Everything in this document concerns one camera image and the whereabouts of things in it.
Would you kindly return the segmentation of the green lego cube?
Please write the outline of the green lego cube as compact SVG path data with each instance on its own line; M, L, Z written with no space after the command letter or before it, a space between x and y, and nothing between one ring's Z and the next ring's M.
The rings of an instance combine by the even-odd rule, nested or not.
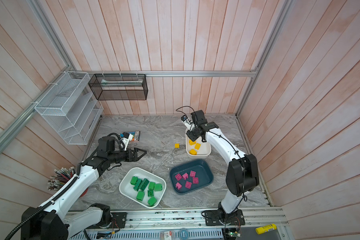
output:
M138 194L137 194L137 196L136 196L136 199L137 199L138 201L142 201L142 200L144 199L144 197L145 197L145 192L144 192L144 191L138 191Z
M156 183L150 182L148 185L148 190L154 190Z
M154 191L155 192L161 192L162 190L163 190L163 185L159 184L159 183L156 183L155 186L154 186Z
M130 184L135 186L135 185L137 184L138 180L139 180L138 177L133 176L133 177L131 178Z
M150 197L148 200L148 205L153 207L157 203L157 199L155 197Z

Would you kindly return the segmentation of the dark green 2x4 lego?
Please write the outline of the dark green 2x4 lego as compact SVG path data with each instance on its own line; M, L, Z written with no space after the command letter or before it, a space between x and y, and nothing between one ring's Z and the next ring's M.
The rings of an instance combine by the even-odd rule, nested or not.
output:
M140 191L144 191L146 187L149 185L150 181L148 179L144 179L140 185Z

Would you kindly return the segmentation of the long green lego brick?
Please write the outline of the long green lego brick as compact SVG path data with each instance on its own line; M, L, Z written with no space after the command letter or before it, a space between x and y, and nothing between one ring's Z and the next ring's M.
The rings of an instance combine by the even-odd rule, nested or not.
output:
M142 183L142 180L141 180L141 179L137 179L137 182L136 182L136 184L135 184L135 186L134 186L134 190L135 190L135 191L137 191L137 192L139 191L141 183Z

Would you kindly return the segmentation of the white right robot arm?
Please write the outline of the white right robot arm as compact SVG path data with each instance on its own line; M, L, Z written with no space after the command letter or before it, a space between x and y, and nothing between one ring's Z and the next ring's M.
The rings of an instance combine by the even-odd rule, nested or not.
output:
M208 122L202 110L181 117L187 128L187 137L195 142L201 138L203 143L209 143L227 163L226 185L228 191L220 202L219 211L222 216L234 213L246 193L251 192L260 184L258 161L253 154L246 154L237 148L223 134L214 122Z

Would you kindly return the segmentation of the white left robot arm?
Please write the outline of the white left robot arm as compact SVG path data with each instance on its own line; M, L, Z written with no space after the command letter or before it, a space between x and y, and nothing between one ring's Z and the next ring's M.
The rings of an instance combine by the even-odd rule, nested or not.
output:
M97 148L79 163L76 173L47 201L37 208L28 208L22 221L7 236L18 231L23 240L67 240L90 226L109 228L115 223L110 207L92 204L85 211L66 217L72 205L105 171L120 167L122 162L137 162L139 148L128 148L132 135L111 133L98 140Z

